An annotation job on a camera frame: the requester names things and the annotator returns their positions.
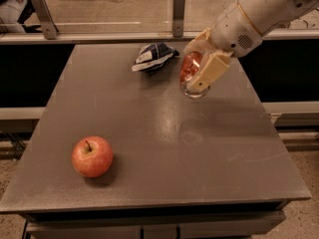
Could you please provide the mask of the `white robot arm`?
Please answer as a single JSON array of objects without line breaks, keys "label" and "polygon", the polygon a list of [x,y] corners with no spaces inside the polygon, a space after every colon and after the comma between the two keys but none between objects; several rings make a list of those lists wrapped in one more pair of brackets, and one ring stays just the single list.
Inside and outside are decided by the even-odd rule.
[{"label": "white robot arm", "polygon": [[246,56],[276,27],[313,10],[319,0],[239,0],[219,15],[213,26],[203,30],[184,48],[198,52],[202,60],[194,76],[186,80],[184,91],[201,96],[229,68],[232,57]]}]

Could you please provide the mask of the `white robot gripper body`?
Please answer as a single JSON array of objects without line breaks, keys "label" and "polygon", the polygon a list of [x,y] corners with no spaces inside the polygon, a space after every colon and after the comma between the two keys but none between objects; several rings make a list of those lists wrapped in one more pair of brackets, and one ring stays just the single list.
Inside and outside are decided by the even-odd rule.
[{"label": "white robot gripper body", "polygon": [[239,4],[231,4],[219,15],[210,31],[214,45],[240,58],[257,48],[262,39]]}]

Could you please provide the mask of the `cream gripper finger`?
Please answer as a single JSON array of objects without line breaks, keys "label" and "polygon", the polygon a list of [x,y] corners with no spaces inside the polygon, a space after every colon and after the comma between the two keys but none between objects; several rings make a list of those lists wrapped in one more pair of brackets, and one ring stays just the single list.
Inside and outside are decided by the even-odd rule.
[{"label": "cream gripper finger", "polygon": [[205,53],[213,50],[214,43],[211,39],[211,29],[205,28],[185,46],[183,52],[187,55],[192,52]]},{"label": "cream gripper finger", "polygon": [[218,80],[229,68],[232,53],[217,50],[214,53],[206,52],[186,89],[191,93],[202,93],[213,82]]}]

